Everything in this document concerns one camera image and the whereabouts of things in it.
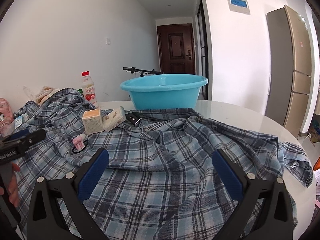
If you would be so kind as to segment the person's left hand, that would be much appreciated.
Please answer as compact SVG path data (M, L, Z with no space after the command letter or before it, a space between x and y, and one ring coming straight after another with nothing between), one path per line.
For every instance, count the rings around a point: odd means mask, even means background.
M10 165L11 165L12 174L11 174L10 183L7 186L9 200L15 207L18 207L20 200L18 196L18 184L17 184L15 173L20 172L21 169L16 163L10 163Z

